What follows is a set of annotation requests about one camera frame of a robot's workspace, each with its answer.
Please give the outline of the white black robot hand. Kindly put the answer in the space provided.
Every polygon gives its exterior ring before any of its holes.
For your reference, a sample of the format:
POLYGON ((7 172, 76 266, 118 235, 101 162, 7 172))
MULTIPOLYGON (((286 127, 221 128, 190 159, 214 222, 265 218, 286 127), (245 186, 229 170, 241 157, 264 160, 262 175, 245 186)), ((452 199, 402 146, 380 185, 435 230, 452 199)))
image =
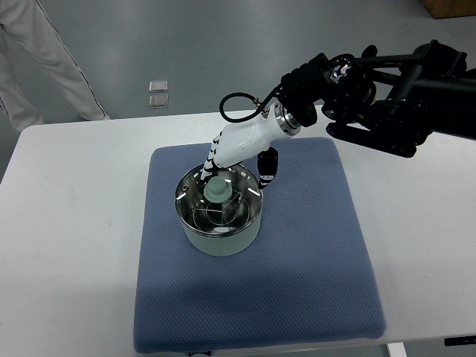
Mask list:
POLYGON ((205 183, 219 169, 232 167, 256 156, 259 187, 263 189, 277 175, 278 154, 271 143, 290 138, 299 131, 300 124, 278 102, 271 105, 266 116, 259 114, 241 123, 228 124, 211 144, 200 182, 205 183))

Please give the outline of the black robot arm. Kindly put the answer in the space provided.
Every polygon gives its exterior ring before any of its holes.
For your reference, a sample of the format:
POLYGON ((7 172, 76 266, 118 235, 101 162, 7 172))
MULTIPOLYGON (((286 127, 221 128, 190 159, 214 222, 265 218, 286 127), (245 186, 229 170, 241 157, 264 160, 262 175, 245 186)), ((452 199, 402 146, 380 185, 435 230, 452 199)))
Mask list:
POLYGON ((275 97, 300 126, 316 123, 314 102, 339 140, 411 158, 433 132, 475 138, 475 70, 465 52, 437 40, 412 54, 318 54, 282 76, 275 97))

